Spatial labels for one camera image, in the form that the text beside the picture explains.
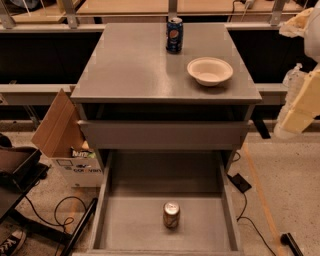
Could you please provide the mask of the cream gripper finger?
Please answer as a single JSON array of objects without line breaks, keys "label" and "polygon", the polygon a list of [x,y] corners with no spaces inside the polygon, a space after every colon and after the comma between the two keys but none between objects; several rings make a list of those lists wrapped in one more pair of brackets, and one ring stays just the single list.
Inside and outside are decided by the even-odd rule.
[{"label": "cream gripper finger", "polygon": [[309,17],[313,10],[313,7],[305,9],[296,16],[290,18],[288,21],[284,22],[279,29],[279,34],[290,38],[297,36],[303,37]]},{"label": "cream gripper finger", "polygon": [[287,132],[302,133],[320,115],[320,70],[311,71],[304,79],[303,86],[289,108],[282,128]]}]

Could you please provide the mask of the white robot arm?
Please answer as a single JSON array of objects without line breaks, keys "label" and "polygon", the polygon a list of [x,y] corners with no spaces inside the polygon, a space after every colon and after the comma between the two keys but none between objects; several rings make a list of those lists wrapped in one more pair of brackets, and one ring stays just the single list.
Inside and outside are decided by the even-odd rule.
[{"label": "white robot arm", "polygon": [[297,63],[283,80],[288,91],[274,133],[279,138],[292,138],[302,133],[320,115],[319,4],[289,19],[280,27],[279,33],[291,38],[301,36],[304,39],[304,53],[316,62],[316,67],[309,73],[302,72],[302,65]]}]

